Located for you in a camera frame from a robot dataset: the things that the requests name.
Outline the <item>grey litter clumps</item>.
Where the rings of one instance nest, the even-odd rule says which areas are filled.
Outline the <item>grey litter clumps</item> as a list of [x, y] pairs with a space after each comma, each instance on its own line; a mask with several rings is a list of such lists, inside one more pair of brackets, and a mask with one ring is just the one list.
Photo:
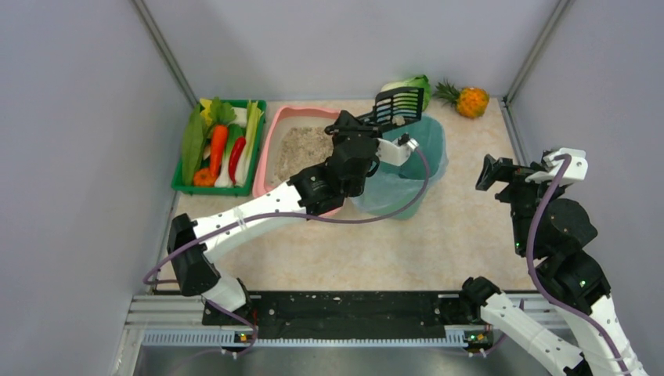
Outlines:
[[401, 115], [395, 115], [395, 116], [392, 118], [392, 124], [393, 124], [394, 126], [396, 126], [396, 127], [404, 126], [405, 123], [406, 123], [406, 120], [405, 120], [405, 118], [404, 118], [403, 116], [401, 116]]

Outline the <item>black litter scoop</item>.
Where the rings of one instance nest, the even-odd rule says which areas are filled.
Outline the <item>black litter scoop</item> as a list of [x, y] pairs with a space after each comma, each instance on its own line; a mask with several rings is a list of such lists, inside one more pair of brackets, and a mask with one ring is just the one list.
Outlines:
[[405, 118], [405, 125], [418, 122], [422, 118], [424, 90], [417, 87], [402, 87], [379, 92], [374, 101], [372, 110], [381, 130], [386, 132], [396, 127], [392, 124], [395, 115]]

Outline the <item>green trash bin with bag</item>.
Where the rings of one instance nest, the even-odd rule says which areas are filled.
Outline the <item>green trash bin with bag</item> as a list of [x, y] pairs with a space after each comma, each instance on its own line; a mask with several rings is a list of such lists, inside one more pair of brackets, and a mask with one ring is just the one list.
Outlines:
[[374, 216], [394, 212], [418, 194], [426, 176], [429, 177], [428, 189], [444, 176], [448, 158], [442, 125], [425, 114], [418, 122], [386, 132], [384, 138], [392, 142], [404, 133], [419, 143], [429, 169], [424, 167], [417, 154], [412, 154], [400, 166], [382, 162], [377, 172], [366, 180], [363, 195], [351, 199], [360, 212]]

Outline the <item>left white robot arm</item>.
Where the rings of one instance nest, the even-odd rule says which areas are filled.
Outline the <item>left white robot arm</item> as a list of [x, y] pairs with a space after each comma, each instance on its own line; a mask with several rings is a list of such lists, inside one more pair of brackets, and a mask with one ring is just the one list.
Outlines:
[[383, 161], [386, 130], [375, 115], [355, 117], [343, 110], [325, 129], [333, 144], [325, 161], [227, 211], [198, 219], [187, 214], [174, 217], [166, 259], [180, 294], [201, 296], [229, 312], [245, 306], [249, 298], [244, 285], [223, 276], [215, 262], [249, 240], [293, 222], [328, 221], [328, 212], [363, 193], [366, 179]]

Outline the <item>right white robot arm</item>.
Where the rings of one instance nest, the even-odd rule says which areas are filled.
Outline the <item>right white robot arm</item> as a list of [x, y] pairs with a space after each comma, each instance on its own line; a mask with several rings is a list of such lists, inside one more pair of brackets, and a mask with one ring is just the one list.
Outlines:
[[521, 346], [552, 375], [643, 375], [615, 311], [611, 287], [600, 264], [585, 251], [597, 236], [583, 206], [565, 190], [586, 178], [582, 150], [546, 151], [528, 166], [486, 155], [476, 189], [505, 187], [496, 199], [511, 208], [514, 247], [526, 262], [536, 290], [566, 322], [569, 343], [528, 316], [484, 277], [467, 279], [460, 307]]

